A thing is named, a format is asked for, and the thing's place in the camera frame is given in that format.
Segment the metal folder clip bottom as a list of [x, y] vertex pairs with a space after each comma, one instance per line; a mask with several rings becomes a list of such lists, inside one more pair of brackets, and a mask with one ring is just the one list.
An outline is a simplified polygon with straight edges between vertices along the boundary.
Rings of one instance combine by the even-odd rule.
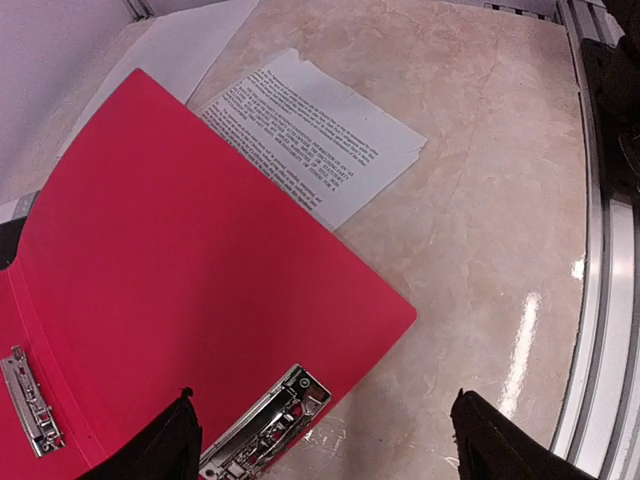
[[200, 456], [205, 479], [257, 479], [324, 410], [331, 392], [293, 365]]

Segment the printed paper sheet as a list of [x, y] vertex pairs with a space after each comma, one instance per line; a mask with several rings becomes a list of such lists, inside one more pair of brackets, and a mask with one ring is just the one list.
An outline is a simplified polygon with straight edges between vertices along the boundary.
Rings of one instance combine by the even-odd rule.
[[412, 166], [427, 143], [295, 49], [196, 114], [330, 231]]

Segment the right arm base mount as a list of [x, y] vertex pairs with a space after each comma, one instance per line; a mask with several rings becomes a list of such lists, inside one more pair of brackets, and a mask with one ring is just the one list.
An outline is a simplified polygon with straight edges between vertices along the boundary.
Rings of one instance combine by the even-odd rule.
[[615, 47], [583, 39], [580, 50], [610, 191], [639, 201], [639, 3], [606, 1], [623, 35]]

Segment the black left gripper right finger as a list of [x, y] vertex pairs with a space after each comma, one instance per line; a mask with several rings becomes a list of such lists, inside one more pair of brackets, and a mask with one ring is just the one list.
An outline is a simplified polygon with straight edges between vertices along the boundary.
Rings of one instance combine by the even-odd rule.
[[589, 479], [535, 440], [473, 390], [451, 408], [461, 479]]

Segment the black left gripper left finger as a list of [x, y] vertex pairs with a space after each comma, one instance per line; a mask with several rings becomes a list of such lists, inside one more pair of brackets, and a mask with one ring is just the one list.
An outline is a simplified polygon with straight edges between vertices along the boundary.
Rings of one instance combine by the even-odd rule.
[[107, 460], [84, 473], [90, 479], [197, 479], [203, 429], [191, 403], [180, 396]]

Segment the red clip file folder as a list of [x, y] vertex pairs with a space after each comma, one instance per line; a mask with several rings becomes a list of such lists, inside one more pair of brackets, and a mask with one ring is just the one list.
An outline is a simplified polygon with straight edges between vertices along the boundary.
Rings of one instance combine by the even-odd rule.
[[55, 167], [1, 272], [1, 360], [24, 349], [65, 441], [35, 456], [1, 370], [1, 475], [81, 478], [185, 387], [202, 454], [299, 364], [332, 398], [294, 445], [416, 317], [135, 70]]

